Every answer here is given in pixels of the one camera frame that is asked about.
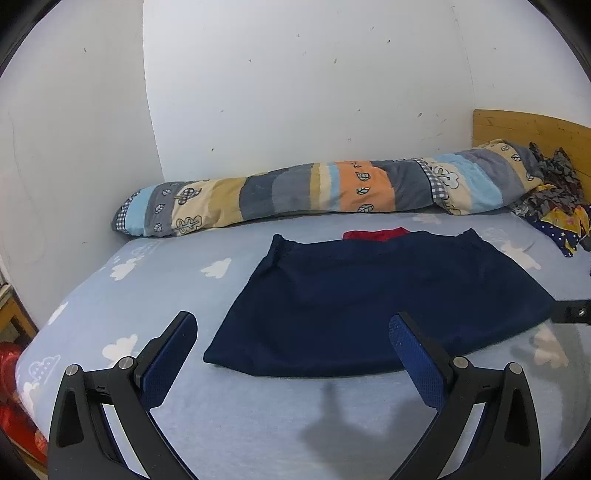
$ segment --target wooden headboard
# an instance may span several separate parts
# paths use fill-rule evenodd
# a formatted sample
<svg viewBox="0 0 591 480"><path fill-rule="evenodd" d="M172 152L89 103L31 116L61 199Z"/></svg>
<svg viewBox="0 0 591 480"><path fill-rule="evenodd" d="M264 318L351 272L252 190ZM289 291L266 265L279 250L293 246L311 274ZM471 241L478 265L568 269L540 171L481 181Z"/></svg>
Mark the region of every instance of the wooden headboard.
<svg viewBox="0 0 591 480"><path fill-rule="evenodd" d="M551 157L558 147L564 148L591 202L591 128L533 113L474 110L473 146L495 138L524 146L533 142L546 157Z"/></svg>

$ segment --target white wall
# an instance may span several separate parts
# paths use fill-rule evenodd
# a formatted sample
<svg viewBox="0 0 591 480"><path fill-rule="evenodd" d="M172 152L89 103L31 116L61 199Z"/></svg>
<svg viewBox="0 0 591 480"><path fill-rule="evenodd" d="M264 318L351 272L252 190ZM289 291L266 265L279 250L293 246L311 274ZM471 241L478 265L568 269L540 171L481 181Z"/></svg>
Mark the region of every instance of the white wall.
<svg viewBox="0 0 591 480"><path fill-rule="evenodd" d="M125 241L134 189L162 180L141 0L63 0L0 77L0 256L42 325Z"/></svg>
<svg viewBox="0 0 591 480"><path fill-rule="evenodd" d="M144 61L167 180L459 150L474 107L591 126L527 0L145 0Z"/></svg>

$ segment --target star print fabric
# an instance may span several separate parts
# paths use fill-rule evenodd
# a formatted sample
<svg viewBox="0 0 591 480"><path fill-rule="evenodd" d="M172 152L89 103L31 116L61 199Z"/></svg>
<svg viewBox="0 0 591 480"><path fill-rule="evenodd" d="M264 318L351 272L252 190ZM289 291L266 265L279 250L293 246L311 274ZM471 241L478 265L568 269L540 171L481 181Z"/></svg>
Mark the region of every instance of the star print fabric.
<svg viewBox="0 0 591 480"><path fill-rule="evenodd" d="M572 257L589 235L591 206L567 153L559 148L545 158L535 143L530 150L538 160L544 184L509 205L511 211L547 235L565 257Z"/></svg>

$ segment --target navy blue shorts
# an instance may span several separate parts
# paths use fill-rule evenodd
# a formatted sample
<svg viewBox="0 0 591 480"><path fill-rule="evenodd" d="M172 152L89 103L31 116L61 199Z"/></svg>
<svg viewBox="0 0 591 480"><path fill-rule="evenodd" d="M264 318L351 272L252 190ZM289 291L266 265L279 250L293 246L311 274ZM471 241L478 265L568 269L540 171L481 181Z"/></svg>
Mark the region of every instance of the navy blue shorts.
<svg viewBox="0 0 591 480"><path fill-rule="evenodd" d="M553 301L474 230L317 244L275 235L203 360L276 377L388 372L402 368L388 338L396 312L463 355L543 322Z"/></svg>

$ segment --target wooden furniture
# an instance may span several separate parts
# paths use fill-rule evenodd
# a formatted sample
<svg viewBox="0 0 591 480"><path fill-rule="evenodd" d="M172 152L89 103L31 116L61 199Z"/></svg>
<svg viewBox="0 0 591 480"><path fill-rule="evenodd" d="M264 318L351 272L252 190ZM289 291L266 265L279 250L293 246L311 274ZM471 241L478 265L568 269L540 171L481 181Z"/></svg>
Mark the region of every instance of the wooden furniture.
<svg viewBox="0 0 591 480"><path fill-rule="evenodd" d="M6 284L0 288L0 332L9 323L12 323L20 334L19 341L16 343L21 346L27 346L38 332L37 327L16 297L14 289L11 285Z"/></svg>
<svg viewBox="0 0 591 480"><path fill-rule="evenodd" d="M533 142L546 157L552 157L558 147L564 148L577 170L587 201L591 201L591 128L534 113L474 110L473 146L495 138L525 147Z"/></svg>

